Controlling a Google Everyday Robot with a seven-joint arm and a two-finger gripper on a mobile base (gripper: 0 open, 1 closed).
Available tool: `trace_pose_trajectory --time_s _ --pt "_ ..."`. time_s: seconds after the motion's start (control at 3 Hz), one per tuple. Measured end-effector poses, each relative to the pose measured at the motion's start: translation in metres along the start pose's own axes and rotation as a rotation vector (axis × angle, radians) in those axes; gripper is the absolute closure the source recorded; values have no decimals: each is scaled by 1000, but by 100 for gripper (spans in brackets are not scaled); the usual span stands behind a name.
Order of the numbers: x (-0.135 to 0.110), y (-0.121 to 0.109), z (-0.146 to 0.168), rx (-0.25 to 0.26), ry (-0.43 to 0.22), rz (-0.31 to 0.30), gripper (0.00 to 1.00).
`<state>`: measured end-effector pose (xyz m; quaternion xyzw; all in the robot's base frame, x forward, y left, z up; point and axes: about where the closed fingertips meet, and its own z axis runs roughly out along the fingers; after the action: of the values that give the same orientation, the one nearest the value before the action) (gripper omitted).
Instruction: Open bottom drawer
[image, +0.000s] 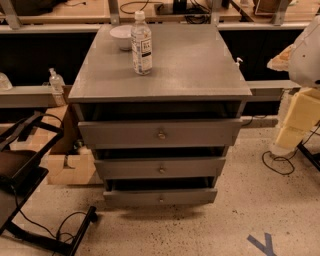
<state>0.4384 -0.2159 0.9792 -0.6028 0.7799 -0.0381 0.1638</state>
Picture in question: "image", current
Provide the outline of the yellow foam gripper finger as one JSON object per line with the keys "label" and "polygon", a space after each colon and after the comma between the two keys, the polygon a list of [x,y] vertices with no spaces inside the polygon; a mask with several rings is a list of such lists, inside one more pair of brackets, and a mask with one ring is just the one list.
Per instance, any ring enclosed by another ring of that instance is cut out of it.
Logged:
{"label": "yellow foam gripper finger", "polygon": [[275,71],[289,71],[289,60],[292,50],[292,45],[286,47],[282,52],[270,59],[267,63],[267,67]]}
{"label": "yellow foam gripper finger", "polygon": [[275,145],[281,150],[293,150],[319,121],[320,91],[315,88],[300,90],[292,96]]}

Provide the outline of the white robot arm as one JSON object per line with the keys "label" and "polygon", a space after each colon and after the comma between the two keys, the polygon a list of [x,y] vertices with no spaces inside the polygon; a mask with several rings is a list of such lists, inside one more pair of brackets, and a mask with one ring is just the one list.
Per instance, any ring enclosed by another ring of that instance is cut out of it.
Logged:
{"label": "white robot arm", "polygon": [[320,121],[320,16],[316,16],[293,44],[271,59],[267,67],[287,71],[301,86],[291,98],[283,98],[276,136],[270,146],[274,155],[291,153],[306,133]]}

